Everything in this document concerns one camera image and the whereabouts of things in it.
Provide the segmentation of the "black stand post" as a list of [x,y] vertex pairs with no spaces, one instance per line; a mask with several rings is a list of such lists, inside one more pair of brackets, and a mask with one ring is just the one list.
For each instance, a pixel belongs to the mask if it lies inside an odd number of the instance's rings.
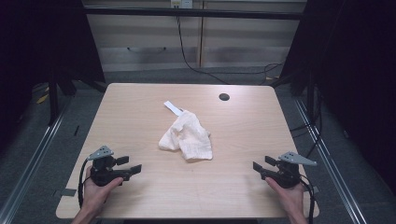
[[57,81],[53,72],[49,74],[49,104],[49,126],[51,126],[59,116]]

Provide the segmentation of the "cream towel with white label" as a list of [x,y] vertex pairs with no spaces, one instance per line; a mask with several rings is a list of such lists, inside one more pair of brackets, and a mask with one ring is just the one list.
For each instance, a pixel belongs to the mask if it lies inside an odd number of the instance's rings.
[[159,148],[172,151],[180,149],[185,160],[212,160],[210,132],[201,125],[197,116],[188,110],[177,108],[170,101],[163,104],[177,119],[159,141]]

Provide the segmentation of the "person's left hand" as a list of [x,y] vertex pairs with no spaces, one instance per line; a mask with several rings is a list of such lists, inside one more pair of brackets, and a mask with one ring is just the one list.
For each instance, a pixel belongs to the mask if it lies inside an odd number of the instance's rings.
[[86,180],[83,188],[83,204],[81,211],[96,217],[100,214],[110,192],[123,182],[121,177],[113,179],[103,187],[97,186],[91,179],[91,167],[86,169]]

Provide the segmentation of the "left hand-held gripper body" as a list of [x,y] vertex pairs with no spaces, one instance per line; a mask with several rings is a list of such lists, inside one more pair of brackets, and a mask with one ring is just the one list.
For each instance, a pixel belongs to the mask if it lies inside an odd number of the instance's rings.
[[101,146],[88,157],[88,160],[92,161],[91,179],[99,187],[107,185],[117,177],[123,179],[123,172],[126,170],[113,169],[117,165],[113,154],[109,147]]

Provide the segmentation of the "white wall socket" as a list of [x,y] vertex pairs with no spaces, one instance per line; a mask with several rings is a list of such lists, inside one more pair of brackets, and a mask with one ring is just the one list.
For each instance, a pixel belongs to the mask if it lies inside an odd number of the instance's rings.
[[171,8],[193,8],[192,0],[170,0]]

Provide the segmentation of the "black horizontal metal bar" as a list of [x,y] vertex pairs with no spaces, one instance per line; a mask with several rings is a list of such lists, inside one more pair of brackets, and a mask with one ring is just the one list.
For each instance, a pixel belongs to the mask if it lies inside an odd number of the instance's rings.
[[95,15],[128,15],[128,16],[174,16],[197,18],[232,18],[232,19],[264,19],[298,21],[304,13],[297,12],[267,12],[267,11],[239,11],[217,9],[188,9],[188,8],[155,8],[155,7],[84,7],[86,14]]

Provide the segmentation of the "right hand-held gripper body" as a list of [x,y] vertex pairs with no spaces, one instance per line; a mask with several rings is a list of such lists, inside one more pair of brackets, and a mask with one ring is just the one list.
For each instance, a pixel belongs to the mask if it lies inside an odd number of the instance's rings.
[[283,189],[296,186],[301,180],[299,165],[317,166],[316,161],[311,161],[295,152],[287,152],[277,159],[277,172],[268,171],[267,177],[273,178]]

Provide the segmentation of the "person's right hand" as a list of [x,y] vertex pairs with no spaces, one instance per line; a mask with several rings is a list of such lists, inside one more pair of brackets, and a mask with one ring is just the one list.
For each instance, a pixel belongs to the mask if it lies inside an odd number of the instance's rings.
[[292,188],[283,189],[273,178],[266,177],[265,182],[277,194],[287,216],[289,213],[300,213],[304,215],[304,187],[301,183]]

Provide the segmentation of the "metal floor rail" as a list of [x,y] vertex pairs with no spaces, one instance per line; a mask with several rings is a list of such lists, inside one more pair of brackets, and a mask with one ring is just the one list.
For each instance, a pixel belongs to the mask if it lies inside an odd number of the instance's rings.
[[307,126],[307,130],[312,138],[319,156],[321,157],[324,166],[326,167],[332,182],[343,202],[353,224],[368,224],[366,218],[363,215],[361,207],[359,206],[356,198],[352,194],[350,188],[348,187],[345,179],[342,177],[338,167],[336,166],[332,155],[327,148],[325,142],[319,134],[318,128],[313,124],[313,122],[308,118],[308,113],[306,106],[302,100],[295,100],[296,107],[300,113],[304,124]]
[[19,206],[21,205],[21,201],[24,198],[26,191],[31,185],[31,181],[34,178],[40,163],[43,161],[43,158],[48,151],[52,139],[58,132],[59,127],[63,122],[64,113],[68,110],[69,106],[70,102],[67,101],[51,125],[47,127],[43,137],[35,149],[33,157],[27,163],[17,185],[7,197],[7,200],[0,210],[0,224],[11,224]]

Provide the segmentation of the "black curtain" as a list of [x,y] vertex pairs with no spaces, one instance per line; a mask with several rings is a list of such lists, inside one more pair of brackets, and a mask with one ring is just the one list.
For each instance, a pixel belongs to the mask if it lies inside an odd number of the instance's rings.
[[318,85],[396,195],[396,0],[306,0],[281,76]]
[[104,72],[82,0],[0,0],[0,150],[39,83],[66,95],[80,80],[104,91]]

